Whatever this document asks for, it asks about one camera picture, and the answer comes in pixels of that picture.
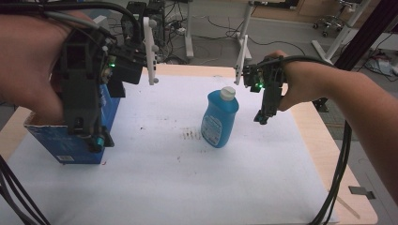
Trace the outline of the black computer tower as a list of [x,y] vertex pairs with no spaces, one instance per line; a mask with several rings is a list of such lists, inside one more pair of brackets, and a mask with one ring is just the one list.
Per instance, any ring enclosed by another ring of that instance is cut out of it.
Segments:
[[[143,1],[129,1],[127,3],[127,10],[134,16],[134,18],[141,23],[141,28],[144,28],[144,18],[149,19],[149,26],[151,28],[154,43],[160,47],[164,44],[164,1],[163,0],[149,0],[148,3]],[[133,37],[133,23],[129,17],[123,15],[121,19],[121,27],[124,43],[129,45]]]

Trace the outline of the office chair base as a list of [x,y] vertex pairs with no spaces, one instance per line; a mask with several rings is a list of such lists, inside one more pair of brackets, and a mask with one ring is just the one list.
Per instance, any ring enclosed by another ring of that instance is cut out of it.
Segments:
[[345,21],[337,15],[326,15],[313,23],[313,29],[322,28],[321,35],[324,38],[329,36],[330,31],[341,32],[345,26]]

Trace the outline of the blue bottle with white cap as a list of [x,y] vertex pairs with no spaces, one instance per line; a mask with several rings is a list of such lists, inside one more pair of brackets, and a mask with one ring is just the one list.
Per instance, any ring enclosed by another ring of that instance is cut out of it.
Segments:
[[201,133],[213,147],[221,148],[228,142],[239,109],[236,90],[225,86],[207,95],[207,110],[203,116]]

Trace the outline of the blue cardboard box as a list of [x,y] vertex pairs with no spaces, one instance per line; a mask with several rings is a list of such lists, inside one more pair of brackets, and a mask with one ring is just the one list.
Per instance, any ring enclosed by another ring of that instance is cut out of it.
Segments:
[[[100,87],[101,122],[111,131],[117,112],[119,97],[111,97],[107,86]],[[44,148],[63,164],[100,164],[103,153],[88,150],[86,141],[75,135],[68,135],[68,129],[63,125],[47,125],[34,112],[24,121],[24,127],[44,146]]]

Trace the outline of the white table mat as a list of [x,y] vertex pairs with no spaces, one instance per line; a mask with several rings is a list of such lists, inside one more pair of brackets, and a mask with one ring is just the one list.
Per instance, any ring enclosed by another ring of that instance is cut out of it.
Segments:
[[239,87],[226,146],[200,126],[220,76],[128,85],[98,165],[63,165],[32,136],[9,158],[52,225],[306,224],[327,198],[293,116],[255,122],[262,98]]

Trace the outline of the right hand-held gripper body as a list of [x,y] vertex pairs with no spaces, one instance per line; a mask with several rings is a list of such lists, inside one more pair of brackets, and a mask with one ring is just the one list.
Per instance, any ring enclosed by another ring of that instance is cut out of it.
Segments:
[[251,92],[263,92],[261,108],[257,116],[274,116],[278,110],[282,98],[283,86],[283,57],[267,56],[258,64],[248,65],[245,63],[247,53],[248,36],[240,40],[241,49],[235,66],[235,84],[239,85],[243,81],[245,87],[249,87]]

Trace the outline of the grey metal bracket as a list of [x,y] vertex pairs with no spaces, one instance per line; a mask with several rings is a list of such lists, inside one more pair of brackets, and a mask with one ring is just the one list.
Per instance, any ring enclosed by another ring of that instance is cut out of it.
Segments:
[[375,195],[372,191],[367,190],[365,187],[353,187],[349,186],[348,187],[350,192],[354,195],[363,195],[365,196],[368,200],[373,200],[375,198]]

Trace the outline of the black metal post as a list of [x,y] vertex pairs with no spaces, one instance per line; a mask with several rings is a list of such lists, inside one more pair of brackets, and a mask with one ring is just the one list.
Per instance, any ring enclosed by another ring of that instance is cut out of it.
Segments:
[[350,71],[398,16],[398,0],[380,0],[334,66]]

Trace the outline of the person's left hand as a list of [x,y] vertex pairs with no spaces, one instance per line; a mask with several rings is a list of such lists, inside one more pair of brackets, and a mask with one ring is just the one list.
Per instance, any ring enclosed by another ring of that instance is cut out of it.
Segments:
[[59,123],[63,105],[54,91],[54,65],[74,22],[0,14],[0,100]]

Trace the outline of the white desk leg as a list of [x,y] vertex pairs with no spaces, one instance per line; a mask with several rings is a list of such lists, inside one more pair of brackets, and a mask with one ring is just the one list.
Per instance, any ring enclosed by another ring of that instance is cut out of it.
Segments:
[[369,6],[372,0],[337,0],[341,5],[335,14],[345,21],[345,26],[337,37],[333,40],[330,47],[325,51],[317,40],[312,41],[312,45],[317,54],[325,61],[331,62],[332,56],[337,52],[343,44],[345,38],[353,29],[355,23],[360,18],[364,10]]
[[185,32],[185,50],[186,50],[186,56],[188,59],[193,59],[193,57],[194,57],[192,39],[191,39],[192,2],[193,2],[193,0],[188,0],[187,27],[186,27],[186,32]]
[[240,51],[243,53],[244,59],[247,61],[251,61],[253,59],[247,44],[249,38],[247,30],[249,27],[253,9],[254,9],[253,1],[248,1],[246,3],[245,12],[243,14],[242,25],[240,26],[240,30],[237,32],[237,41],[240,46]]

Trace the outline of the thin wooden stick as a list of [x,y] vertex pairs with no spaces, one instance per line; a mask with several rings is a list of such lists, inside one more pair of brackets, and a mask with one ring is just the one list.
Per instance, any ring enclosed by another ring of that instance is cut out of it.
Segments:
[[354,210],[348,203],[346,203],[342,198],[339,196],[336,197],[336,200],[347,210],[349,211],[355,218],[360,219],[360,214]]

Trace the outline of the person's right hand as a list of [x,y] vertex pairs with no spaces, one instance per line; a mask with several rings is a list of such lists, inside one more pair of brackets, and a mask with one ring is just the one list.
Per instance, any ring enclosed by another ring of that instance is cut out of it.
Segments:
[[287,92],[279,110],[284,112],[302,102],[309,102],[328,95],[327,82],[332,67],[313,62],[287,62],[282,64],[287,79]]

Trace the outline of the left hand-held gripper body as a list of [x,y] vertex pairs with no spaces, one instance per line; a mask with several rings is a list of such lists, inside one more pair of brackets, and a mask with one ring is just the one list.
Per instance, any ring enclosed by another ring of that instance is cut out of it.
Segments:
[[113,98],[124,96],[124,83],[140,82],[142,71],[148,72],[148,83],[158,82],[153,37],[157,23],[147,17],[133,18],[140,22],[143,34],[133,39],[132,22],[124,20],[126,38],[119,44],[108,30],[87,22],[72,30],[63,44],[58,60],[61,74],[61,99],[67,133],[82,139],[106,139],[109,129],[102,115],[107,106],[103,90],[109,88]]

